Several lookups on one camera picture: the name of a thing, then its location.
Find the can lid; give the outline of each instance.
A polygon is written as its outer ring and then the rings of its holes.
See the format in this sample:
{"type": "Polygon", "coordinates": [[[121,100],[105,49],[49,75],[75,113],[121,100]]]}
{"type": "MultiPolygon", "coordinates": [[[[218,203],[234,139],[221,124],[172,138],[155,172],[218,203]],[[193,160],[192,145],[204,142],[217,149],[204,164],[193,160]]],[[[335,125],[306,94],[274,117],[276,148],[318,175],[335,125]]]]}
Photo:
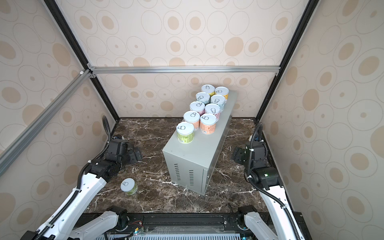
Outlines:
{"type": "Polygon", "coordinates": [[[223,95],[213,95],[211,97],[211,103],[224,103],[225,97],[223,95]]]}
{"type": "Polygon", "coordinates": [[[196,94],[197,101],[205,101],[205,100],[209,100],[209,98],[210,98],[210,95],[205,92],[199,92],[196,94]]]}
{"type": "Polygon", "coordinates": [[[200,117],[200,122],[205,125],[213,125],[216,123],[216,121],[217,121],[216,116],[210,113],[204,113],[200,117]]]}
{"type": "Polygon", "coordinates": [[[201,91],[205,93],[213,93],[215,91],[215,87],[210,84],[206,84],[201,87],[201,91]]]}
{"type": "Polygon", "coordinates": [[[217,87],[215,89],[215,93],[220,95],[227,95],[229,93],[229,89],[226,87],[217,87]]]}
{"type": "Polygon", "coordinates": [[[184,113],[184,120],[187,122],[197,122],[200,119],[200,114],[196,111],[188,111],[184,113]]]}
{"type": "Polygon", "coordinates": [[[209,103],[205,106],[205,112],[206,113],[212,113],[216,114],[220,112],[220,106],[217,105],[216,103],[209,103]]]}
{"type": "Polygon", "coordinates": [[[196,111],[196,112],[200,112],[201,110],[203,110],[205,108],[205,104],[200,102],[200,101],[194,101],[192,102],[190,105],[189,105],[189,108],[192,110],[192,111],[196,111]]]}
{"type": "Polygon", "coordinates": [[[134,186],[135,180],[133,180],[132,178],[126,178],[121,183],[120,188],[123,192],[129,192],[133,189],[134,186]]]}
{"type": "Polygon", "coordinates": [[[188,135],[193,133],[195,130],[195,126],[192,123],[181,122],[177,125],[176,131],[181,135],[188,135]]]}

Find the horizontal metal bar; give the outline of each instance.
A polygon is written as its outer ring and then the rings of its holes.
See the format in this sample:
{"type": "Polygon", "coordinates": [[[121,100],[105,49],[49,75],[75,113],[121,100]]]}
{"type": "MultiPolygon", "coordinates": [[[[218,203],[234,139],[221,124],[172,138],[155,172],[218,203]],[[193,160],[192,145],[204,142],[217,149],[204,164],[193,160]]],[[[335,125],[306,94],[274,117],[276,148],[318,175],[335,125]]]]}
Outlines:
{"type": "Polygon", "coordinates": [[[188,67],[92,67],[96,74],[103,73],[278,73],[280,66],[188,66],[188,67]]]}
{"type": "Polygon", "coordinates": [[[40,133],[45,125],[55,116],[61,107],[69,100],[73,93],[80,87],[83,81],[91,73],[84,70],[83,74],[77,77],[62,91],[51,104],[46,107],[43,112],[31,123],[11,145],[0,156],[0,176],[8,169],[9,166],[17,159],[32,140],[40,133]]]}

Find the gray metal box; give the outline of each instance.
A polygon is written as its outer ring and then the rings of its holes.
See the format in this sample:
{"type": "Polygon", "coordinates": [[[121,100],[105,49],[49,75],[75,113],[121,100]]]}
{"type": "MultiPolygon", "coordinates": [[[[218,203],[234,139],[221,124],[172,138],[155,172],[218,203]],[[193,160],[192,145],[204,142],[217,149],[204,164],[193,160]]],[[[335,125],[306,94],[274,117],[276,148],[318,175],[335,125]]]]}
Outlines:
{"type": "Polygon", "coordinates": [[[199,129],[195,131],[193,141],[188,144],[179,142],[176,131],[173,133],[163,148],[172,182],[202,195],[205,194],[227,136],[236,100],[237,93],[230,91],[214,133],[207,135],[199,129]]]}

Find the can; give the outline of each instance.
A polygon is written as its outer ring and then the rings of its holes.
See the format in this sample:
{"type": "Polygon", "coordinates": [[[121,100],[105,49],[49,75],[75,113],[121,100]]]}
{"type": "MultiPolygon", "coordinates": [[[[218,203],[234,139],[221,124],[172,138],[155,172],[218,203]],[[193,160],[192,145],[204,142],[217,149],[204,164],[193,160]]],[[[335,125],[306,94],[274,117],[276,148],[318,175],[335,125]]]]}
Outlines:
{"type": "Polygon", "coordinates": [[[204,134],[212,134],[216,129],[217,118],[210,113],[204,113],[200,117],[200,129],[204,134]]]}
{"type": "Polygon", "coordinates": [[[196,101],[200,101],[207,105],[209,103],[211,96],[205,92],[199,92],[196,94],[196,101]]]}
{"type": "Polygon", "coordinates": [[[181,122],[176,127],[177,140],[181,143],[190,143],[192,142],[195,134],[195,127],[192,123],[181,122]]]}
{"type": "Polygon", "coordinates": [[[227,103],[228,94],[229,94],[229,89],[228,88],[226,88],[226,87],[217,87],[215,89],[215,94],[223,95],[225,97],[225,103],[227,103]]]}
{"type": "Polygon", "coordinates": [[[201,91],[208,93],[211,97],[215,95],[215,87],[210,84],[203,85],[201,91]]]}
{"type": "Polygon", "coordinates": [[[201,115],[205,113],[205,104],[200,101],[194,101],[189,105],[189,110],[196,111],[201,115]]]}
{"type": "Polygon", "coordinates": [[[125,194],[132,195],[137,191],[137,183],[132,178],[126,178],[120,184],[120,188],[125,194]]]}
{"type": "Polygon", "coordinates": [[[220,106],[217,105],[216,103],[210,103],[205,106],[205,113],[210,113],[215,115],[217,120],[219,120],[220,118],[220,110],[221,110],[220,106]]]}
{"type": "Polygon", "coordinates": [[[184,121],[192,123],[196,131],[200,126],[200,114],[196,111],[188,111],[184,113],[184,121]]]}
{"type": "Polygon", "coordinates": [[[220,107],[220,112],[224,111],[224,105],[225,105],[225,97],[223,95],[213,95],[211,97],[211,103],[215,103],[217,105],[219,105],[220,107]]]}

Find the vent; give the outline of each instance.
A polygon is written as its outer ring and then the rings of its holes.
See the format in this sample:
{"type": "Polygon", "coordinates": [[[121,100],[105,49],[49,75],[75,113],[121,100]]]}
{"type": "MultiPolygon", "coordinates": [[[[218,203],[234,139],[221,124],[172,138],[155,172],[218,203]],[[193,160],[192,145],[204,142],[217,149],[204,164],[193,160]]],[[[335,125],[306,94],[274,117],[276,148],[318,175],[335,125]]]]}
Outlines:
{"type": "Polygon", "coordinates": [[[189,170],[189,185],[193,186],[194,179],[193,179],[193,170],[189,170]]]}
{"type": "Polygon", "coordinates": [[[177,179],[181,180],[181,178],[180,178],[180,171],[179,171],[179,165],[177,163],[175,163],[174,167],[175,167],[175,172],[176,172],[177,179]]]}
{"type": "MultiPolygon", "coordinates": [[[[109,239],[125,237],[126,234],[109,235],[109,239]]],[[[99,236],[95,240],[104,240],[99,236]]],[[[129,240],[241,240],[238,233],[193,233],[193,234],[145,234],[130,237],[129,240]]]]}

